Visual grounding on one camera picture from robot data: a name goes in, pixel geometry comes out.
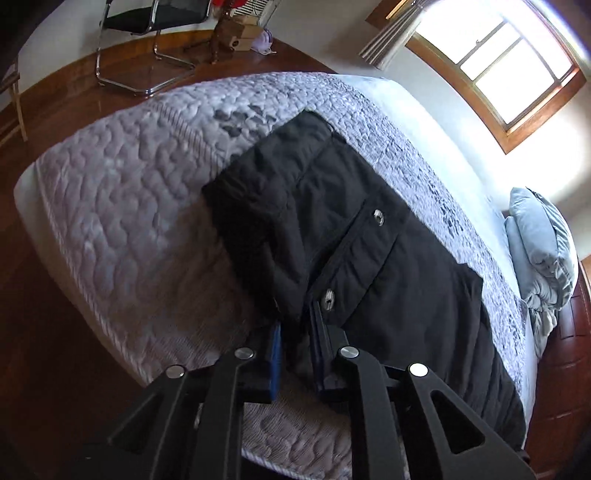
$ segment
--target pillow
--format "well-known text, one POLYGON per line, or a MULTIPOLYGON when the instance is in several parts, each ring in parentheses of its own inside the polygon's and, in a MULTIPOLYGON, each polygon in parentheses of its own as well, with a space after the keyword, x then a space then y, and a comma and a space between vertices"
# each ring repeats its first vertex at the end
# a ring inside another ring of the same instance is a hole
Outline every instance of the pillow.
POLYGON ((558 295, 550 287, 547 279, 533 267, 527 257, 515 217, 505 219, 505 231, 509 240, 509 252, 511 253, 521 298, 525 300, 527 306, 531 309, 539 309, 541 303, 555 305, 558 295))
POLYGON ((531 265, 558 294, 556 308, 570 300, 579 276, 573 236, 558 209, 532 190, 511 190, 509 213, 515 217, 531 265))
POLYGON ((505 231, 509 240, 509 251, 519 292, 530 313, 535 354, 541 358, 548 342, 548 335, 557 324, 554 306, 558 295, 550 287, 548 280, 533 267, 527 257, 514 217, 507 217, 505 220, 505 231))

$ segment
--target jacket pocket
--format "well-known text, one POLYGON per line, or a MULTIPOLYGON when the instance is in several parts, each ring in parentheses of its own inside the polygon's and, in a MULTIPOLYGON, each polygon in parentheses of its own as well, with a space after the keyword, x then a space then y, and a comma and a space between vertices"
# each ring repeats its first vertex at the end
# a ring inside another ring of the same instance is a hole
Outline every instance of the jacket pocket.
POLYGON ((326 323, 342 326, 371 287, 410 214, 386 186, 367 198, 325 263, 308 298, 318 301, 326 323))

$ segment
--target cardboard box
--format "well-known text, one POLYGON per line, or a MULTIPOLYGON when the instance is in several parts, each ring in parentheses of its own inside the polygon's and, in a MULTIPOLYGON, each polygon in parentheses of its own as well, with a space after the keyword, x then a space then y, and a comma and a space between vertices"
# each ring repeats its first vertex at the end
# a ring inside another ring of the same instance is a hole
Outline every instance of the cardboard box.
POLYGON ((258 25, 243 25, 234 20, 224 20, 221 28, 222 35, 236 38, 257 38, 263 30, 258 25))
POLYGON ((232 19, 242 25, 258 25, 258 17, 254 15, 234 15, 232 19))
POLYGON ((220 43, 233 51, 248 51, 252 47, 254 38, 238 38, 229 35, 221 35, 220 43))

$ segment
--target silver screw head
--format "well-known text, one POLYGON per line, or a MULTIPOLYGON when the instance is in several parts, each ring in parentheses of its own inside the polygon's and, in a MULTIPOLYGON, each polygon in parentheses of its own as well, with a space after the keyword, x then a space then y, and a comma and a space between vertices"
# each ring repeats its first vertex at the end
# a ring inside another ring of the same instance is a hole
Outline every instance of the silver screw head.
POLYGON ((340 351, 341 356, 345 358, 355 358, 359 356, 359 350, 357 350, 354 346, 344 346, 340 351))
POLYGON ((255 356, 255 352, 253 352, 247 346, 241 346, 240 348, 236 349, 234 356, 240 360, 248 360, 249 358, 255 356))
POLYGON ((415 377, 424 377, 429 373, 429 369, 423 364, 412 364, 408 369, 415 377))
POLYGON ((375 221, 378 223, 378 226, 382 226, 384 224, 384 214, 382 210, 376 210, 374 212, 375 221))
POLYGON ((182 365, 171 365, 166 369, 166 376, 169 378, 181 378, 185 373, 185 368, 182 365))
POLYGON ((324 292, 324 297, 322 298, 322 308, 329 312, 332 310, 334 306, 335 293, 329 288, 328 290, 326 290, 326 292, 324 292))

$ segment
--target quilted mattress cover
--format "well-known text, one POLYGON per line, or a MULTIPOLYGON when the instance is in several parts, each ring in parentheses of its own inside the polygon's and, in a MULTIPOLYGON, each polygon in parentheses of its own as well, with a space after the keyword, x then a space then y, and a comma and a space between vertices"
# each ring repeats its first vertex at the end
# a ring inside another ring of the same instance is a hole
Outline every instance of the quilted mattress cover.
MULTIPOLYGON (((182 87, 117 112, 36 162, 43 205, 95 332, 138 379, 210 365, 256 308, 200 198, 235 156, 302 109, 326 118, 458 262, 484 279, 493 342, 522 394, 527 310, 462 209, 366 97, 327 74, 259 74, 182 87)), ((243 455, 293 478, 350 478, 349 425, 284 372, 270 406, 247 404, 243 455)))

